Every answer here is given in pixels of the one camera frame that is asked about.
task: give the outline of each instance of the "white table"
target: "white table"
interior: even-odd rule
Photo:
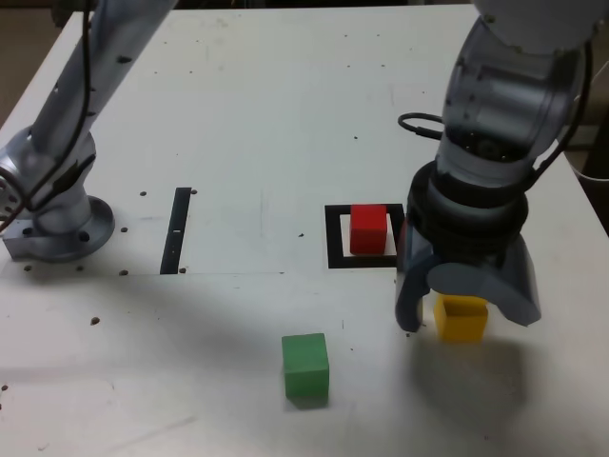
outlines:
[[[0,249],[0,454],[607,455],[609,242],[563,158],[529,192],[530,328],[491,307],[481,346],[442,346],[430,296],[408,337],[395,271],[327,268],[324,205],[405,203],[433,159],[437,143],[396,119],[441,112],[475,18],[173,12],[93,129],[87,189],[115,210],[108,244],[30,272]],[[33,121],[79,34],[76,16],[0,143]],[[177,187],[198,190],[187,274],[161,276]],[[317,331],[330,404],[298,410],[281,337]]]

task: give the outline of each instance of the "black strip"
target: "black strip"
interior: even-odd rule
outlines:
[[[400,230],[404,220],[403,206],[400,204],[384,204],[391,219],[393,240],[397,246],[400,240]],[[351,214],[350,205],[325,206],[325,241],[327,245],[328,268],[394,268],[397,263],[395,255],[370,255],[344,257],[343,235],[341,233],[341,216]]]
[[[187,228],[188,204],[191,188],[177,188],[167,229],[165,250],[161,261],[161,274],[178,274],[184,232]]]

